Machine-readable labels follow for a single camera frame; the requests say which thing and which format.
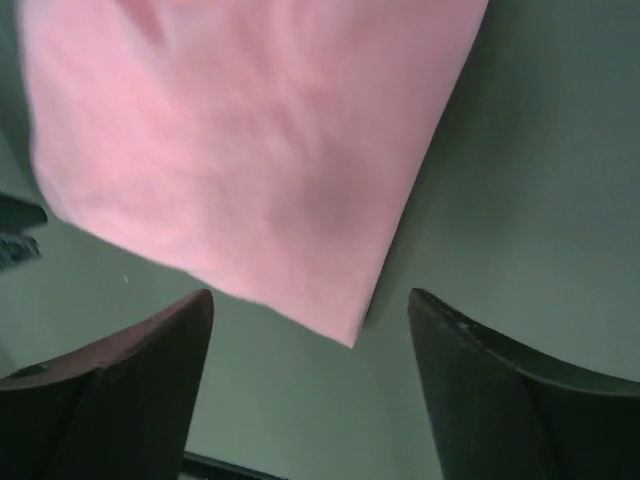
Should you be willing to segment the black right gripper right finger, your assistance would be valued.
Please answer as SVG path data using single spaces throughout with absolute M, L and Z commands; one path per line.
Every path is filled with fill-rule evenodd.
M 636 479 L 639 385 L 539 352 L 414 289 L 408 319 L 446 479 Z

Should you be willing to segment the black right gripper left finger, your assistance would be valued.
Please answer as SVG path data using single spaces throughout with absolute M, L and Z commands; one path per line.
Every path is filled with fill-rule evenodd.
M 4 479 L 176 479 L 209 347 L 213 295 L 1 381 Z

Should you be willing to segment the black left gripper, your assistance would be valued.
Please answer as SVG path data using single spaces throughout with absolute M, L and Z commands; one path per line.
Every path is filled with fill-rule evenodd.
M 29 231 L 46 225 L 44 209 L 32 202 L 1 194 L 1 269 L 9 270 L 41 257 Z

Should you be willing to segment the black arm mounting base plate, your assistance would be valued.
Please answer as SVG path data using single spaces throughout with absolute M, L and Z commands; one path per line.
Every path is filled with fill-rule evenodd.
M 179 479 L 199 480 L 279 480 L 279 477 L 248 467 L 185 452 Z

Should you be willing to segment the pink t shirt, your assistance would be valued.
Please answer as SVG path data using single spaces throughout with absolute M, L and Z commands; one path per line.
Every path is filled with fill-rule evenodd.
M 345 346 L 483 1 L 20 1 L 62 220 Z

